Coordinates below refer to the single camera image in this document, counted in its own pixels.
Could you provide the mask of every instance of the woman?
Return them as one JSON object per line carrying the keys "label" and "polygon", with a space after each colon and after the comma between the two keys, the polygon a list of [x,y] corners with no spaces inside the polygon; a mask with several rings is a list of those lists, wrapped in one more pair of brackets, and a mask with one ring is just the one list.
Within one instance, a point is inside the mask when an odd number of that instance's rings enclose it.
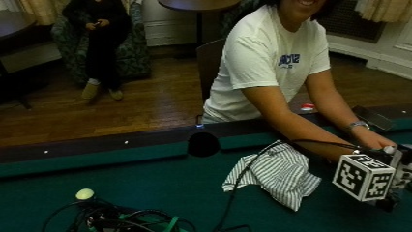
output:
{"label": "woman", "polygon": [[[220,70],[205,100],[204,123],[262,117],[288,139],[350,144],[288,108],[305,84],[318,113],[366,148],[393,146],[368,129],[336,91],[324,28],[313,20],[330,11],[333,0],[262,0],[262,6],[234,26]],[[352,150],[317,143],[304,148],[337,161]]]}
{"label": "woman", "polygon": [[[89,20],[78,16],[78,10],[90,15]],[[98,84],[108,88],[114,100],[122,98],[120,76],[116,71],[116,48],[130,30],[130,19],[121,0],[70,0],[62,15],[80,29],[89,32],[86,75],[89,81],[82,98],[96,96]]]}

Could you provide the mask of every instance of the pool table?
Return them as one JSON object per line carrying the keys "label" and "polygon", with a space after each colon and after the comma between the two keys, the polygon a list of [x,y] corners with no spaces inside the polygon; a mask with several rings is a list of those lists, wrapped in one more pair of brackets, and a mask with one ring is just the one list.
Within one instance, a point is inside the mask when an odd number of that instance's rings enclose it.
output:
{"label": "pool table", "polygon": [[[393,120],[384,135],[398,144],[412,144],[412,104],[370,109]],[[345,136],[316,113],[302,117]],[[198,132],[217,138],[218,151],[212,156],[188,152],[189,138]],[[85,188],[116,205],[162,210],[189,220],[197,231],[212,231],[229,200],[221,184],[240,157],[256,154],[280,138],[264,121],[248,120],[0,148],[0,231],[41,231],[54,209],[73,202]],[[297,212],[258,186],[246,186],[237,190],[225,227],[248,224],[254,232],[410,231],[410,191],[393,211],[385,212],[332,184],[336,165],[305,155],[321,182]],[[46,231],[65,231],[74,213],[76,209],[62,211]]]}

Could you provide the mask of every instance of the wristwatch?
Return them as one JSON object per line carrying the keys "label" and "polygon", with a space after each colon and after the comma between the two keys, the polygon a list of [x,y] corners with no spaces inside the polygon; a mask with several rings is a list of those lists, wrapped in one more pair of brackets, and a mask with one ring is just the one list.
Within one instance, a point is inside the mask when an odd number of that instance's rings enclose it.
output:
{"label": "wristwatch", "polygon": [[368,128],[370,130],[370,127],[369,125],[362,122],[362,121],[356,121],[356,122],[352,122],[348,126],[346,126],[346,130],[350,131],[353,129],[353,127],[357,127],[357,126],[362,126],[365,128]]}

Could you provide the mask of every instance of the armchair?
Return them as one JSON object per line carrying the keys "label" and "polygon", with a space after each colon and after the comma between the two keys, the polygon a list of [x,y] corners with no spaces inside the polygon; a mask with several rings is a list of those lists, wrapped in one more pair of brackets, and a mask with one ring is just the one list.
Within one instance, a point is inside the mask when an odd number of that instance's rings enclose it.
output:
{"label": "armchair", "polygon": [[222,38],[229,35],[232,28],[242,17],[258,8],[258,4],[260,0],[241,0],[240,5],[234,9],[220,15],[220,35]]}
{"label": "armchair", "polygon": [[[122,80],[148,76],[150,73],[149,54],[145,31],[141,18],[141,5],[132,3],[129,7],[130,32],[120,44],[117,54],[117,71]],[[88,36],[85,30],[76,30],[66,18],[60,15],[52,27],[52,37],[61,54],[61,60],[69,69],[73,82],[85,85],[85,60],[88,50]]]}

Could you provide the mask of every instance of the hand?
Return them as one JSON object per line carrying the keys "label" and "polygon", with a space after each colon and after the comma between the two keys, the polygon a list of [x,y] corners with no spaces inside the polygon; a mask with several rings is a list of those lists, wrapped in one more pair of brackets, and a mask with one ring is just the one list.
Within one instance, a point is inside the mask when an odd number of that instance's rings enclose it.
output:
{"label": "hand", "polygon": [[396,146],[396,143],[388,140],[388,138],[361,126],[352,128],[352,136],[360,145],[369,149],[381,149],[386,146]]}
{"label": "hand", "polygon": [[86,29],[88,29],[89,31],[93,31],[93,30],[94,30],[94,24],[93,24],[92,22],[88,22],[88,23],[86,23]]}
{"label": "hand", "polygon": [[106,19],[98,19],[96,24],[94,24],[94,27],[105,27],[110,24],[109,20]]}

